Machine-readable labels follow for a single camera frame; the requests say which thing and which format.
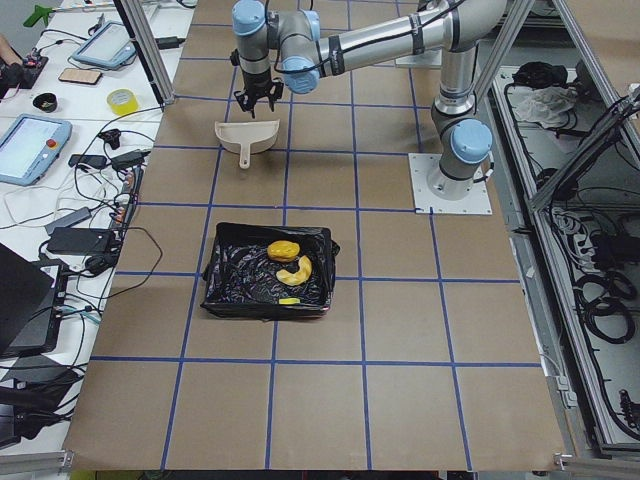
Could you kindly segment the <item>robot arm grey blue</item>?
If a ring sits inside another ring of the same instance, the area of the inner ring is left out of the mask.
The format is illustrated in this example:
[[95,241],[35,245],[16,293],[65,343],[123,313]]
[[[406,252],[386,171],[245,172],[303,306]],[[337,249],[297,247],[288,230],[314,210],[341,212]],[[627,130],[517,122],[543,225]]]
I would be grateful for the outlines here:
[[312,10],[271,11],[261,1],[238,1],[230,60],[241,69],[244,88],[234,96],[242,111],[252,113],[258,100],[275,103],[285,89],[308,94],[324,77],[438,50],[442,64],[432,120],[443,153],[427,178],[435,194],[462,198],[493,143],[489,128],[472,116],[479,97],[478,42],[505,9],[503,1],[433,1],[407,16],[321,37]]

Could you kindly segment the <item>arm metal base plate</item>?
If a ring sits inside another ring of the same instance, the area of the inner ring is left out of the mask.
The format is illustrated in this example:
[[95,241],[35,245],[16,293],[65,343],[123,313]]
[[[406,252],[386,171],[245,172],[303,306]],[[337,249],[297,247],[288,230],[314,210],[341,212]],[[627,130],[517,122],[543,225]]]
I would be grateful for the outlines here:
[[414,211],[435,215],[491,215],[482,167],[476,169],[472,179],[452,180],[441,172],[440,158],[440,154],[408,155]]
[[425,50],[421,54],[397,58],[396,68],[439,70],[442,65],[441,50]]

